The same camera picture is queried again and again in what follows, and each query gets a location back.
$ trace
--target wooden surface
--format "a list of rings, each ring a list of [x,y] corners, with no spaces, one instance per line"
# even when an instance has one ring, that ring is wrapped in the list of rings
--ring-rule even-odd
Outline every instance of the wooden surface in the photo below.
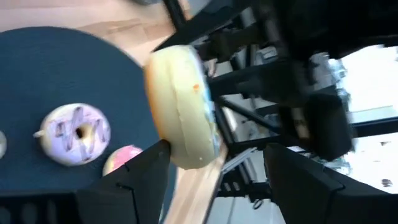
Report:
[[[188,15],[189,5],[180,0]],[[143,64],[150,51],[174,28],[162,3],[140,6],[128,0],[2,0],[0,32],[31,26],[69,27],[101,37]],[[167,224],[202,224],[226,149],[210,165],[178,170],[175,195]]]

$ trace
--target wooden table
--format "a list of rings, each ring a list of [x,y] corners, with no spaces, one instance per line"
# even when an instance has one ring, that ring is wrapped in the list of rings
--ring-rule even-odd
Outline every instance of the wooden table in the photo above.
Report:
[[[189,5],[180,0],[188,15]],[[69,27],[101,37],[143,64],[174,28],[162,4],[140,6],[128,0],[3,0],[0,32],[29,26]],[[177,186],[165,223],[203,223],[226,149],[207,167],[178,170]]]

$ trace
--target donut hole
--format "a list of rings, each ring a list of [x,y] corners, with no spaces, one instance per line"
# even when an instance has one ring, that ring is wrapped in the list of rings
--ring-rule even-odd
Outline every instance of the donut hole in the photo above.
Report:
[[[75,133],[81,140],[89,139],[93,134],[93,127],[89,124],[83,124],[76,128]]]

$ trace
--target pink donut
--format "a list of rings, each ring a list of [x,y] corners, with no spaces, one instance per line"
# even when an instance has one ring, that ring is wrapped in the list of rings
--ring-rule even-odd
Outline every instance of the pink donut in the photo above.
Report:
[[[142,149],[131,146],[124,146],[116,151],[114,151],[105,163],[103,169],[103,175],[108,175],[110,172],[121,167],[130,159],[136,157],[142,152]]]

